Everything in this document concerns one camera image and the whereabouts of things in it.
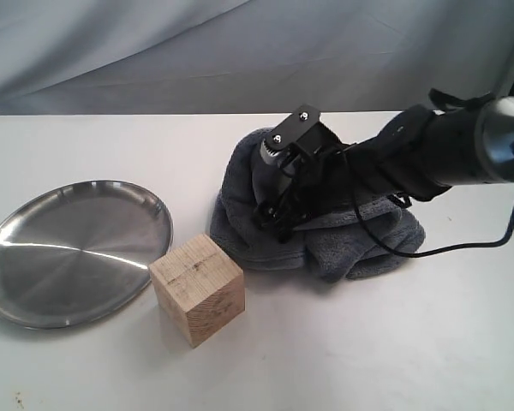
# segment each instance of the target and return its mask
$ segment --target white tabletop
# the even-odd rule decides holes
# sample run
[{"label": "white tabletop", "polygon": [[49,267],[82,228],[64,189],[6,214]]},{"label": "white tabletop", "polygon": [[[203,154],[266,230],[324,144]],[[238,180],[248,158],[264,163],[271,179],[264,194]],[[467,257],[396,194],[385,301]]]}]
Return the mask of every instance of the white tabletop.
[{"label": "white tabletop", "polygon": [[[323,115],[346,141],[393,113]],[[174,246],[207,230],[236,142],[284,116],[0,117],[0,222],[71,182],[116,179],[169,207]],[[454,188],[415,215],[425,248],[501,237],[514,185]],[[90,326],[0,320],[0,411],[514,410],[514,237],[325,286],[250,273],[247,311],[192,350],[152,288]]]}]

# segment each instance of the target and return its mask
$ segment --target wooden block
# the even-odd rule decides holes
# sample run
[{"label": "wooden block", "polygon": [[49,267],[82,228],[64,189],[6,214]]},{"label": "wooden block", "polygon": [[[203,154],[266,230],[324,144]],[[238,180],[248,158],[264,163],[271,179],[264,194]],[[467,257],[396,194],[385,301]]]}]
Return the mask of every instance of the wooden block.
[{"label": "wooden block", "polygon": [[197,235],[149,268],[159,305],[192,347],[245,309],[242,269],[207,235]]}]

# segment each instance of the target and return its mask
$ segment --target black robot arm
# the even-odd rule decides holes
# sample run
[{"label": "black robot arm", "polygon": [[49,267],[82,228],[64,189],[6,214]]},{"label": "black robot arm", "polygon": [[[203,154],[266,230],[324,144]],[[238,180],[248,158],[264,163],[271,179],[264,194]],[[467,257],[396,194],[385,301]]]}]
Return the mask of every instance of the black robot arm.
[{"label": "black robot arm", "polygon": [[301,223],[332,211],[358,215],[379,197],[407,207],[457,185],[514,182],[514,98],[430,97],[444,113],[416,105],[354,145],[342,144],[316,109],[299,108],[252,158],[255,222],[287,241]]}]

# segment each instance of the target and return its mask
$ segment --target metal plate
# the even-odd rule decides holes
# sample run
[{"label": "metal plate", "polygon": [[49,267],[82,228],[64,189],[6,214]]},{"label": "metal plate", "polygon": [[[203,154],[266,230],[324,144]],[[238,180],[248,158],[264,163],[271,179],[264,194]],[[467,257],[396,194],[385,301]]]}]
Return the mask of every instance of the metal plate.
[{"label": "metal plate", "polygon": [[148,285],[171,239],[164,203],[134,184],[50,191],[0,225],[0,317],[41,329],[99,319]]}]

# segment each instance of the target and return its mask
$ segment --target black cable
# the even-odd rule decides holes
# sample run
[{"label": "black cable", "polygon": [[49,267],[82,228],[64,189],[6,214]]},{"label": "black cable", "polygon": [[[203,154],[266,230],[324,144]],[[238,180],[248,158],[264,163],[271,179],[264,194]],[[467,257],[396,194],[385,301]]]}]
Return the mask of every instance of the black cable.
[{"label": "black cable", "polygon": [[420,257],[429,257],[431,255],[441,254],[441,253],[448,253],[450,251],[455,250],[462,250],[465,248],[496,248],[504,246],[512,237],[512,233],[514,232],[514,206],[512,207],[512,213],[511,217],[508,221],[508,226],[506,227],[505,235],[503,235],[502,238],[500,238],[497,241],[490,241],[490,242],[467,242],[462,244],[454,244],[452,246],[447,247],[441,247],[436,248],[434,250],[430,251],[424,251],[422,253],[404,253],[398,250],[395,250],[394,248],[388,247],[384,242],[381,241],[379,237],[377,237],[368,227],[368,224],[363,219],[361,213],[360,213],[360,207],[358,205],[358,202],[356,201],[356,192],[354,191],[354,185],[351,184],[353,181],[353,175],[354,172],[352,170],[350,161],[348,159],[348,152],[342,152],[343,159],[344,159],[344,166],[346,170],[348,171],[348,174],[350,176],[350,182],[349,182],[349,191],[350,191],[350,200],[352,201],[352,204],[354,204],[354,212],[356,214],[356,218],[358,220],[358,223],[361,225],[363,230],[368,234],[368,236],[374,241],[375,244],[377,244],[379,247],[386,250],[388,253],[391,253],[393,255],[396,255],[398,257],[404,257],[407,259],[419,259]]}]

